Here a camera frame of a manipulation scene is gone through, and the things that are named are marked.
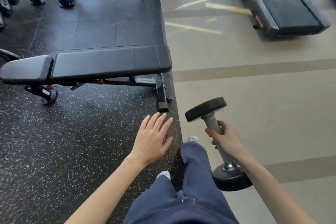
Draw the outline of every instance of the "right hand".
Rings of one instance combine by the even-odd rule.
[[[209,135],[209,137],[215,139],[223,148],[223,150],[238,162],[246,157],[250,157],[251,154],[241,142],[237,131],[222,120],[218,120],[217,122],[223,132],[223,135],[206,128],[205,132]]]

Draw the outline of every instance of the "hand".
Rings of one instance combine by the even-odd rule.
[[[159,116],[160,113],[157,112],[151,118],[148,115],[142,121],[133,149],[129,154],[130,157],[136,159],[144,167],[161,158],[173,141],[173,137],[169,137],[165,144],[162,145],[163,138],[173,122],[173,118],[167,120],[160,129],[167,114],[164,113],[161,117]]]
[[[218,134],[217,132],[206,128],[205,132],[209,135],[209,137],[214,138],[223,150],[235,158],[238,162],[241,161],[243,158],[250,157],[251,154],[243,145],[240,140],[240,137],[237,131],[234,128],[231,128],[227,123],[222,120],[218,120],[218,125],[220,126],[223,135]]]

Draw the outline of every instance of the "pants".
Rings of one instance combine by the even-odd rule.
[[[220,209],[221,214],[239,224],[223,193],[217,189],[212,179],[208,154],[203,146],[198,143],[183,143],[181,156],[186,164],[182,190],[177,193],[165,175],[159,176],[151,187],[132,203],[124,224],[185,199],[214,205]]]

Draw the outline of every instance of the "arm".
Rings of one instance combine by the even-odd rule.
[[[206,133],[209,137],[216,139],[221,147],[245,170],[277,224],[317,224],[243,146],[235,129],[223,121],[218,121],[218,124],[224,135],[219,135],[208,128]]]
[[[105,224],[124,192],[138,174],[149,164],[161,158],[173,138],[163,138],[173,118],[160,129],[166,114],[148,115],[141,123],[132,152],[107,180],[70,216],[65,224]]]

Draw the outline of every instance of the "speckled rubber flooring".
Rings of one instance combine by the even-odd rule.
[[[161,44],[165,41],[160,0],[76,0],[63,10],[57,0],[33,7],[21,0],[0,48],[25,57],[90,48]],[[170,73],[167,95],[174,97]],[[132,149],[141,120],[156,112],[151,88],[58,86],[59,98],[39,98],[0,82],[0,223],[63,223],[118,167]],[[178,187],[182,142],[176,103],[168,117],[174,144],[147,167],[121,199],[108,223],[122,223],[132,201],[158,172],[171,170]]]

